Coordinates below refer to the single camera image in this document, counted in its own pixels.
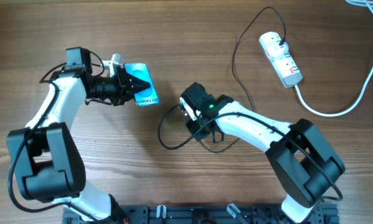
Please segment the Galaxy S25 smartphone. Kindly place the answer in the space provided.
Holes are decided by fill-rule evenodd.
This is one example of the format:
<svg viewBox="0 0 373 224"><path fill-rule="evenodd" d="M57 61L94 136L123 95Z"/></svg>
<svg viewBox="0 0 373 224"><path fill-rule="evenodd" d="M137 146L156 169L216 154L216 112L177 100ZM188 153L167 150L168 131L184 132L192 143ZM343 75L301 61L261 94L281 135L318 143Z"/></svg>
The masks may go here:
<svg viewBox="0 0 373 224"><path fill-rule="evenodd" d="M125 70L132 76L146 81L150 87L135 94L135 102L138 106L151 106L159 103L159 97L153 85L148 67L145 63L126 63Z"/></svg>

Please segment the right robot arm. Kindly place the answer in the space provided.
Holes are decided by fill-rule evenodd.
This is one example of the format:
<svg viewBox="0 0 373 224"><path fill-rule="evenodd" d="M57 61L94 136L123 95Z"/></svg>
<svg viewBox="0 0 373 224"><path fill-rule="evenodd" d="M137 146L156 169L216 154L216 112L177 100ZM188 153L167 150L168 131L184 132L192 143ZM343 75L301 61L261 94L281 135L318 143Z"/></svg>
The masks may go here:
<svg viewBox="0 0 373 224"><path fill-rule="evenodd" d="M307 119L292 124L264 117L229 96L215 98L197 82L181 94L180 104L187 128L198 141L219 132L265 153L287 193L280 208L291 222L306 221L346 170L319 129Z"/></svg>

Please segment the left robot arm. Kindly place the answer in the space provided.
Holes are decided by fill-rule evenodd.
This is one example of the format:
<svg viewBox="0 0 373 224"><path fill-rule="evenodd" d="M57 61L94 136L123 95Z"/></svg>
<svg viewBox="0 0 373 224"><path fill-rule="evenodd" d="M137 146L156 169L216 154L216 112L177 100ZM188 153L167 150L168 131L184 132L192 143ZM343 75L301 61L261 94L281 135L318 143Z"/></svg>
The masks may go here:
<svg viewBox="0 0 373 224"><path fill-rule="evenodd" d="M109 69L107 77L94 75L92 55L82 47L68 48L66 62L41 78L41 83L49 84L49 93L40 110L24 128L7 136L11 158L7 188L12 203L24 212L64 206L86 222L129 223L115 198L87 181L70 128L82 103L120 106L152 84L116 61L100 64Z"/></svg>

